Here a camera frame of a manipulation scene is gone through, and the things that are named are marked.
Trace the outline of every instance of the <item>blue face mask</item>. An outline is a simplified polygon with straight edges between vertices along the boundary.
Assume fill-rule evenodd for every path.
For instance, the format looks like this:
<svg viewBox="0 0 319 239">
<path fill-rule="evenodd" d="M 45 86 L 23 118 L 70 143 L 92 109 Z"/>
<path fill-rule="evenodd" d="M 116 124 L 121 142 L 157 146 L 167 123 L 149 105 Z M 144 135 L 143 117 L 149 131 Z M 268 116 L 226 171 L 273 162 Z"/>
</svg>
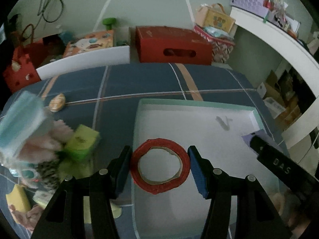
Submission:
<svg viewBox="0 0 319 239">
<path fill-rule="evenodd" d="M 16 158 L 27 139 L 47 134 L 52 125 L 52 115 L 44 107 L 43 101 L 38 96 L 24 91 L 0 122 L 2 157 Z"/>
</svg>

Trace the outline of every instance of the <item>yellow sponge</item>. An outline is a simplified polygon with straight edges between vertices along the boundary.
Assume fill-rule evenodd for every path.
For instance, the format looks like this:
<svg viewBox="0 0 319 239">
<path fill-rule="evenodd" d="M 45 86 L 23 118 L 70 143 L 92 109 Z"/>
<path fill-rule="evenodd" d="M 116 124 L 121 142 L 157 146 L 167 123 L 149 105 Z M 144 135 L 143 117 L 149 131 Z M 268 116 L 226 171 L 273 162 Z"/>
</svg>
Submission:
<svg viewBox="0 0 319 239">
<path fill-rule="evenodd" d="M 17 211 L 27 213 L 31 210 L 30 203 L 22 186 L 15 184 L 12 192 L 7 194 L 5 197 L 7 199 L 8 206 L 14 205 Z"/>
</svg>

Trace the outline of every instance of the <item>green knob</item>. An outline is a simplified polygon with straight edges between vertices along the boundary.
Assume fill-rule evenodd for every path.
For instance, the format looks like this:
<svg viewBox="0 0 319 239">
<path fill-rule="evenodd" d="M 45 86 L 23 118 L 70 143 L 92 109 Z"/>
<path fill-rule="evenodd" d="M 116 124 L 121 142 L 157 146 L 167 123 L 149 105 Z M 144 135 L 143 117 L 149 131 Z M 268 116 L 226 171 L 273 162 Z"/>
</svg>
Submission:
<svg viewBox="0 0 319 239">
<path fill-rule="evenodd" d="M 112 25 L 116 23 L 116 18 L 105 18 L 102 24 L 105 25 L 106 30 L 112 29 Z"/>
</svg>

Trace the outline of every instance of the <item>green sticky note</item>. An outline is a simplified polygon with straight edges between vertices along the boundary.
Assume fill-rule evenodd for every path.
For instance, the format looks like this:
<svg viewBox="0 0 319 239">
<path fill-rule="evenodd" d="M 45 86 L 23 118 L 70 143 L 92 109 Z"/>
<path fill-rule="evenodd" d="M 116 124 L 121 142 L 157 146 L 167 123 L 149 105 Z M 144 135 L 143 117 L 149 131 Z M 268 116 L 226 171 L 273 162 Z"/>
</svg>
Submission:
<svg viewBox="0 0 319 239">
<path fill-rule="evenodd" d="M 66 143 L 64 151 L 73 160 L 81 162 L 89 157 L 99 138 L 97 131 L 81 124 L 72 138 Z"/>
</svg>

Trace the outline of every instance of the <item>pile of cardboard boxes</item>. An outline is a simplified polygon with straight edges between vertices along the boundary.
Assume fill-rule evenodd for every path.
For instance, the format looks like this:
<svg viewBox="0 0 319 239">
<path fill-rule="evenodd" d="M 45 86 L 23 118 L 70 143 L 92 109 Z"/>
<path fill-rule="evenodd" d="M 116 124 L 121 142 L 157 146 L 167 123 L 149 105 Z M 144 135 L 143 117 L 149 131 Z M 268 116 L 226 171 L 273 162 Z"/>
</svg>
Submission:
<svg viewBox="0 0 319 239">
<path fill-rule="evenodd" d="M 284 131 L 300 116 L 298 97 L 292 90 L 292 80 L 278 84 L 276 74 L 271 71 L 265 82 L 257 88 L 278 127 Z"/>
</svg>

